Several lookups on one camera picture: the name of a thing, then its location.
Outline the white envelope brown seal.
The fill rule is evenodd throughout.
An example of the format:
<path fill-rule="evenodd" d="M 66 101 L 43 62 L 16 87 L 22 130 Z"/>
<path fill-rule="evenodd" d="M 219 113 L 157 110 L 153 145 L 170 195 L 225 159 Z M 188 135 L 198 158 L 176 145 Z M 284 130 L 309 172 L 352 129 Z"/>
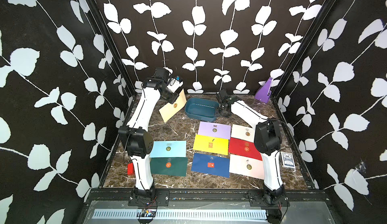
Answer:
<path fill-rule="evenodd" d="M 248 142 L 254 142 L 255 130 L 251 127 L 233 124 L 231 128 L 231 137 Z"/>

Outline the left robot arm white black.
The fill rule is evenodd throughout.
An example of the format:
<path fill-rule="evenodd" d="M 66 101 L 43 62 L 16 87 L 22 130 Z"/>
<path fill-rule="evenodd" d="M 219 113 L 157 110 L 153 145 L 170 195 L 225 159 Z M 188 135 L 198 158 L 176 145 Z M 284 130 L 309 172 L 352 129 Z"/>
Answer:
<path fill-rule="evenodd" d="M 119 128 L 119 139 L 130 157 L 136 176 L 134 194 L 154 198 L 154 179 L 151 174 L 150 153 L 154 140 L 148 131 L 150 118 L 160 99 L 174 103 L 179 94 L 179 79 L 171 77 L 169 70 L 157 68 L 155 74 L 142 83 L 142 93 L 133 116 Z"/>

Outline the teal plastic storage box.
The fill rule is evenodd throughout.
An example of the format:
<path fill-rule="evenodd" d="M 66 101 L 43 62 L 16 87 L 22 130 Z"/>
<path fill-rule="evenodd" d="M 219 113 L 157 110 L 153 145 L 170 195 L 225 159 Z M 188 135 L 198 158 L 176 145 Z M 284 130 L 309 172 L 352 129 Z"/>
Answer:
<path fill-rule="evenodd" d="M 214 122 L 217 119 L 219 103 L 201 98 L 190 98 L 185 105 L 185 113 L 189 118 L 205 122 Z"/>

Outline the cream yellow envelope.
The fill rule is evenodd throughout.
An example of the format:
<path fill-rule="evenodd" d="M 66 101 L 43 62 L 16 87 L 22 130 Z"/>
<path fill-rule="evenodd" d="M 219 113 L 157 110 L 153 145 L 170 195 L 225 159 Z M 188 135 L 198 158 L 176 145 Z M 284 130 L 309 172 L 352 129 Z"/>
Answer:
<path fill-rule="evenodd" d="M 172 118 L 178 111 L 183 109 L 185 104 L 186 104 L 185 92 L 184 90 L 182 90 L 179 94 L 179 97 L 174 103 L 172 104 L 167 103 L 159 110 L 159 113 L 164 123 L 166 123 L 170 118 Z"/>

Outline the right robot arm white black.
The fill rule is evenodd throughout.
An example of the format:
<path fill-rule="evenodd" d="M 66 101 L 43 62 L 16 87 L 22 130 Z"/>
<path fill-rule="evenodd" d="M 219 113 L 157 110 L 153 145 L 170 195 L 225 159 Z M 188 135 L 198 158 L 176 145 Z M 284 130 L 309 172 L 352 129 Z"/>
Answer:
<path fill-rule="evenodd" d="M 284 194 L 279 165 L 282 143 L 279 121 L 258 113 L 239 97 L 228 95 L 226 90 L 216 92 L 215 96 L 219 103 L 220 116 L 230 117 L 235 114 L 255 131 L 254 146 L 263 158 L 264 197 L 269 201 L 278 199 Z"/>

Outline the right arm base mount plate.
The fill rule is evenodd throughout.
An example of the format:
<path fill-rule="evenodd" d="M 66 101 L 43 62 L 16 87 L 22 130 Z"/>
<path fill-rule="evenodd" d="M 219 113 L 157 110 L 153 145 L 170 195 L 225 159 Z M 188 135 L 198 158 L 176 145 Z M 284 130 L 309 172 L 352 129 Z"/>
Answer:
<path fill-rule="evenodd" d="M 289 207 L 290 203 L 284 193 L 279 195 L 266 193 L 264 190 L 248 191 L 244 197 L 251 207 L 261 207 L 262 209 L 275 209 Z"/>

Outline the lavender envelope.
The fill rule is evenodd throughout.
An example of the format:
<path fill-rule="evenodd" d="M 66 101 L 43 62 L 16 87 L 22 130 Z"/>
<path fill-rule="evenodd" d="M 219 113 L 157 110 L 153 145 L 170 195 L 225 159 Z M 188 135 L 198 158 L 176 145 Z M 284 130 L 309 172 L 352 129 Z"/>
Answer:
<path fill-rule="evenodd" d="M 229 140 L 231 137 L 231 126 L 211 122 L 200 122 L 198 135 Z"/>

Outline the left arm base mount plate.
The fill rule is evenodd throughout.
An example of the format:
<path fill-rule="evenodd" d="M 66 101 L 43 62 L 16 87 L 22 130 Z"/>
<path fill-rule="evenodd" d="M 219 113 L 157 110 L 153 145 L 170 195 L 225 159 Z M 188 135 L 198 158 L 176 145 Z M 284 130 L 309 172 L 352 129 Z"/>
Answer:
<path fill-rule="evenodd" d="M 151 189 L 144 191 L 135 189 L 128 201 L 128 206 L 160 207 L 168 206 L 170 192 L 168 190 Z"/>

